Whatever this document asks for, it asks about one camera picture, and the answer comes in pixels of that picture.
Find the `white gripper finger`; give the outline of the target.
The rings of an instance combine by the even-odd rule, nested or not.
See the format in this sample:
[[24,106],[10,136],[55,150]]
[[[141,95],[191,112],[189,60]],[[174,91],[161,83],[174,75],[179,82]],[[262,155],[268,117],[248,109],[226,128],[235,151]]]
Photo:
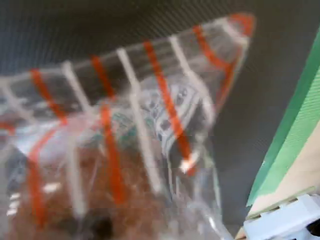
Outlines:
[[248,240],[271,240],[296,233],[320,219],[320,196],[304,194],[279,208],[246,220],[243,230]]

